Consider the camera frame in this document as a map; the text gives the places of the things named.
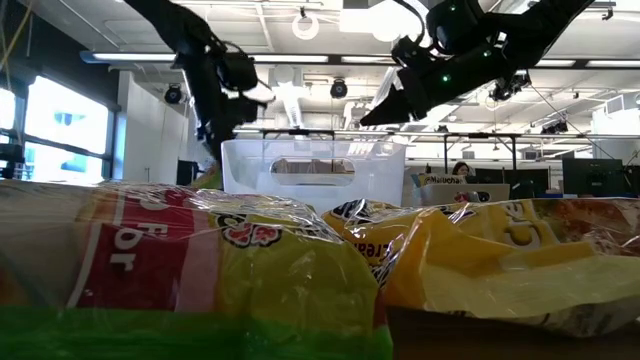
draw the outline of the packaged food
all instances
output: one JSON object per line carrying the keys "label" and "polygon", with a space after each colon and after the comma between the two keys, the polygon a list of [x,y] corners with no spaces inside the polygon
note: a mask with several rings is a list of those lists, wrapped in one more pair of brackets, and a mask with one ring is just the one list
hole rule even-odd
{"label": "packaged food", "polygon": [[366,261],[301,203],[0,182],[2,359],[389,359]]}
{"label": "packaged food", "polygon": [[640,316],[639,200],[355,201],[324,219],[367,259],[387,305],[576,337]]}

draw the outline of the plastic storage container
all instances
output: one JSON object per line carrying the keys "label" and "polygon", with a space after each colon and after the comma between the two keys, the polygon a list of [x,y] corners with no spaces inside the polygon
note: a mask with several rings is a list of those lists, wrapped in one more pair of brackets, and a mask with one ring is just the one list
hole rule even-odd
{"label": "plastic storage container", "polygon": [[[386,142],[230,140],[222,144],[224,190],[293,198],[318,213],[357,199],[400,206],[405,150]],[[282,172],[276,166],[282,160],[339,163],[342,173]]]}

